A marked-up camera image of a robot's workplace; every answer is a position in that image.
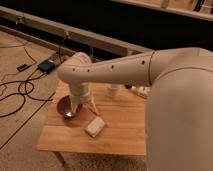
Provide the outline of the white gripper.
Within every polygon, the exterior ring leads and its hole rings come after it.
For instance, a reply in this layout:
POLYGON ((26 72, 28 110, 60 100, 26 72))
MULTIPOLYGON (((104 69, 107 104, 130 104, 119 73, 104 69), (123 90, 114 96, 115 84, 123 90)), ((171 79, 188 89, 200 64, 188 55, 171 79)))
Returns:
POLYGON ((93 100, 91 100, 92 93, 87 83, 82 84, 70 84, 70 99, 71 99, 71 111, 73 115, 79 113, 82 109, 82 104, 78 102, 86 102, 85 106, 99 116, 99 110, 93 100))

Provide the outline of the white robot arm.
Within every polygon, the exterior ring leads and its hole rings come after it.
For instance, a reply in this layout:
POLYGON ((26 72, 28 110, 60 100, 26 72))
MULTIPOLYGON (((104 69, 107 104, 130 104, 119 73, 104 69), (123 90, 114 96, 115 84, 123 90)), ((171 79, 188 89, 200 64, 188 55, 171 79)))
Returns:
POLYGON ((213 52, 158 50, 93 63, 78 52, 58 69, 70 99, 91 99, 90 83, 149 86, 148 171, 213 171, 213 52))

